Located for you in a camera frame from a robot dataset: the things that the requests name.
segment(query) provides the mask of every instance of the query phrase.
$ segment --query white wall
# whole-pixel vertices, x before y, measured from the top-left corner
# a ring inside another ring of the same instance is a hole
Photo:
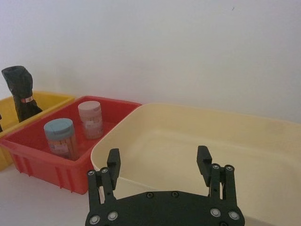
[[[301,122],[301,1],[1,0],[12,65],[38,90]]]

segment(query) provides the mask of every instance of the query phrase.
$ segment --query red plastic bin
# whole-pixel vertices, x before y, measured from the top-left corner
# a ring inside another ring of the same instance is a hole
[[[87,171],[93,169],[90,154],[93,146],[102,139],[86,139],[78,113],[78,105],[85,101],[99,101],[102,108],[104,135],[141,104],[86,96],[50,113],[0,140],[21,173],[26,173],[71,192],[87,192]],[[44,125],[53,119],[70,118],[73,121],[80,158],[76,161],[53,155],[48,147]]]

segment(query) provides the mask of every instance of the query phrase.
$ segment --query pink lid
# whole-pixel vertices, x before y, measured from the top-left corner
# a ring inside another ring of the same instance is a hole
[[[100,103],[98,101],[86,101],[78,106],[80,116],[93,117],[101,113]]]

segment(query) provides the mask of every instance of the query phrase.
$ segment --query plastic bin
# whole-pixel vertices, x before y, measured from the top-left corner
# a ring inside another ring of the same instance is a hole
[[[235,167],[246,226],[300,226],[300,134],[301,124],[287,121],[147,104],[106,135],[91,160],[99,170],[119,148],[117,199],[156,190],[207,195],[197,165],[198,145],[206,145],[214,162]]]
[[[0,139],[8,133],[16,129],[20,129],[24,125],[27,125],[30,122],[42,117],[43,115],[74,100],[74,97],[72,96],[42,91],[34,91],[33,97],[37,101],[38,106],[43,110],[43,112],[27,120],[24,120],[21,123],[19,123],[18,121],[13,97],[8,97],[0,100],[0,114],[2,116],[0,124],[3,129],[3,132],[0,133]],[[13,161],[10,157],[9,152],[0,147],[0,170],[3,170],[12,162]]]
[[[87,191],[87,171],[93,169],[90,154],[93,146],[102,138],[86,139],[78,113],[78,105],[85,101],[99,101],[102,107],[103,134],[107,134],[123,118],[130,114],[138,103],[82,97],[64,108],[37,120],[0,141],[10,151],[16,168],[29,176],[84,194]],[[51,153],[43,126],[50,120],[70,118],[73,121],[80,158],[76,161],[64,159]]]

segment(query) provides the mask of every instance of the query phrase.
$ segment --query jar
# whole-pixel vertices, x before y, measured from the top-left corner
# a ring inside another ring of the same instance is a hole
[[[49,121],[44,125],[44,131],[53,154],[74,161],[79,158],[71,119],[62,118]]]
[[[97,139],[103,135],[102,110],[98,101],[86,101],[78,106],[79,116],[87,139]]]

